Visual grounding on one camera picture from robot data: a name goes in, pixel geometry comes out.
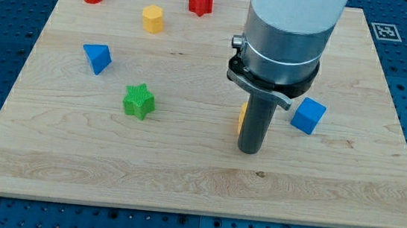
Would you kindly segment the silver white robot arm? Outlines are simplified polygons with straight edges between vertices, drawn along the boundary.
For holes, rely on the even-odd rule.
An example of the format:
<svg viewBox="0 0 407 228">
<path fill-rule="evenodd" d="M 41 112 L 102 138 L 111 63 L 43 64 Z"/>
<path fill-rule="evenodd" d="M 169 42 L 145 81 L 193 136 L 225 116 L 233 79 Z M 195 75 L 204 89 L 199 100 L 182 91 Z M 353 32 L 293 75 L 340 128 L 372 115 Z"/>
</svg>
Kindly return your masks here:
<svg viewBox="0 0 407 228">
<path fill-rule="evenodd" d="M 288 110 L 312 85 L 349 0 L 250 0 L 227 78 L 249 94 L 238 148 L 262 147 L 276 107 Z"/>
</svg>

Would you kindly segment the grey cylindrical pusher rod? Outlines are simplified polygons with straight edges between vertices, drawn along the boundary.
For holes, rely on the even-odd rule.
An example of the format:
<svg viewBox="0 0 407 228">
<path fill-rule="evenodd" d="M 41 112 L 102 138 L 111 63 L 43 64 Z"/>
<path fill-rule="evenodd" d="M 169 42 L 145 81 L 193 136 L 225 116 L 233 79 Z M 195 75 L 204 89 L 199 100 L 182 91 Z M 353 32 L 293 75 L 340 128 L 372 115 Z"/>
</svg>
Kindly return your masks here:
<svg viewBox="0 0 407 228">
<path fill-rule="evenodd" d="M 246 154 L 255 154 L 262 147 L 276 104 L 251 95 L 238 137 L 238 148 Z"/>
</svg>

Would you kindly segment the black clamp with lever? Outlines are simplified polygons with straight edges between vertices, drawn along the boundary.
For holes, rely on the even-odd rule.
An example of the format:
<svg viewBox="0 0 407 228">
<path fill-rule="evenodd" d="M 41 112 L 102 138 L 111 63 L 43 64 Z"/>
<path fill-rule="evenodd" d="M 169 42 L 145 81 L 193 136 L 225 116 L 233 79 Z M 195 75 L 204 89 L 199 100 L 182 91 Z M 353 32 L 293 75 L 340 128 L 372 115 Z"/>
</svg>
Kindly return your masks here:
<svg viewBox="0 0 407 228">
<path fill-rule="evenodd" d="M 317 63 L 313 73 L 298 83 L 272 83 L 250 72 L 245 67 L 242 59 L 236 55 L 229 60 L 227 78 L 252 96 L 278 104 L 284 110 L 289 110 L 292 105 L 292 99 L 303 95 L 309 90 L 319 69 L 320 63 Z"/>
</svg>

